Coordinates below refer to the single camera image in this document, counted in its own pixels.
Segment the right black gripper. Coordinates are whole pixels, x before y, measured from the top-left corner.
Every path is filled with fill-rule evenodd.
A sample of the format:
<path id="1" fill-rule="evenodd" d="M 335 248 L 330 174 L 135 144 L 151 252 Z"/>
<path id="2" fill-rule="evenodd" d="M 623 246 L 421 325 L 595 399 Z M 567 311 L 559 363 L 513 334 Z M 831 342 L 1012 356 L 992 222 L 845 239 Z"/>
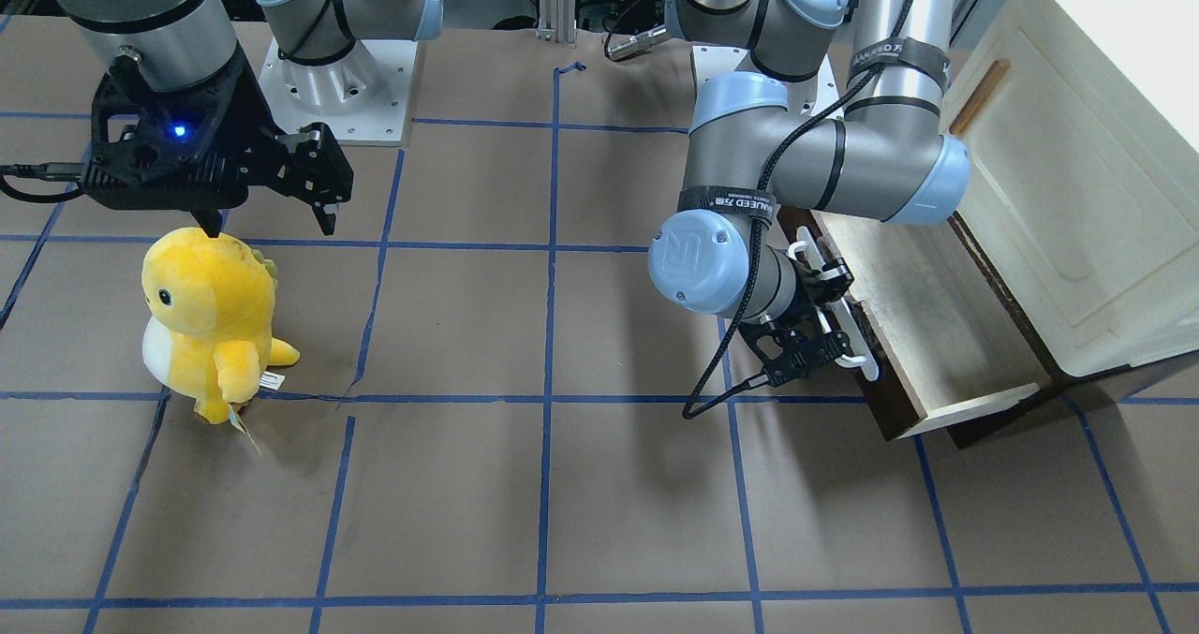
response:
<path id="1" fill-rule="evenodd" d="M 79 189 L 108 209 L 189 212 L 209 238 L 251 185 L 275 185 L 308 204 L 325 236 L 353 197 L 354 170 L 333 128 L 312 123 L 281 135 L 243 48 L 209 79 L 158 92 L 146 55 L 128 46 L 94 96 L 90 161 Z"/>

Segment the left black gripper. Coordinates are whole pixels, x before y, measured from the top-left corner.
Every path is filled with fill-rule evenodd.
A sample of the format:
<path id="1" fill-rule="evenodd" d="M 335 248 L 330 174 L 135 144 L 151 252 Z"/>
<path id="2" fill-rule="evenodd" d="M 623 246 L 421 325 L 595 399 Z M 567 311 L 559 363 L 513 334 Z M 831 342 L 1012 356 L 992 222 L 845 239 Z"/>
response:
<path id="1" fill-rule="evenodd" d="M 779 387 L 793 379 L 811 378 L 835 360 L 850 357 L 851 339 L 829 324 L 824 304 L 838 301 L 852 284 L 852 272 L 842 258 L 823 264 L 823 271 L 796 270 L 793 302 L 767 324 L 739 324 L 739 334 L 763 362 L 763 372 L 739 387 Z"/>

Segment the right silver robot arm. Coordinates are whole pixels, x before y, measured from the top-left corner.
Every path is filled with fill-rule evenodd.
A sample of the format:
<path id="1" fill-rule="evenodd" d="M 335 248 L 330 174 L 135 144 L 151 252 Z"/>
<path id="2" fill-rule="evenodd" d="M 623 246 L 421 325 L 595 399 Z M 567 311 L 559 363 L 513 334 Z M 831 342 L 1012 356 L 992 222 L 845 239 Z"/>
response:
<path id="1" fill-rule="evenodd" d="M 324 234 L 353 197 L 342 140 L 398 140 L 404 64 L 394 46 L 436 40 L 444 0 L 254 0 L 273 29 L 257 76 L 222 0 L 58 0 L 107 70 L 90 156 L 4 168 L 73 182 L 116 211 L 192 215 L 209 236 L 252 187 L 308 204 Z"/>

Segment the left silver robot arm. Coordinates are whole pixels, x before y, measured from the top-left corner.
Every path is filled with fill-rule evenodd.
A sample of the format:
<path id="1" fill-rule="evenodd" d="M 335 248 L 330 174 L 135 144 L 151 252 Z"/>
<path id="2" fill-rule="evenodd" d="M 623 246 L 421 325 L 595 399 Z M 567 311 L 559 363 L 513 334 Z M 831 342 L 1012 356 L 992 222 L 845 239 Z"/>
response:
<path id="1" fill-rule="evenodd" d="M 815 279 L 765 242 L 778 206 L 932 227 L 962 201 L 968 147 L 942 134 L 954 0 L 665 0 L 668 32 L 741 48 L 698 84 L 677 211 L 647 272 L 687 310 L 790 327 Z"/>

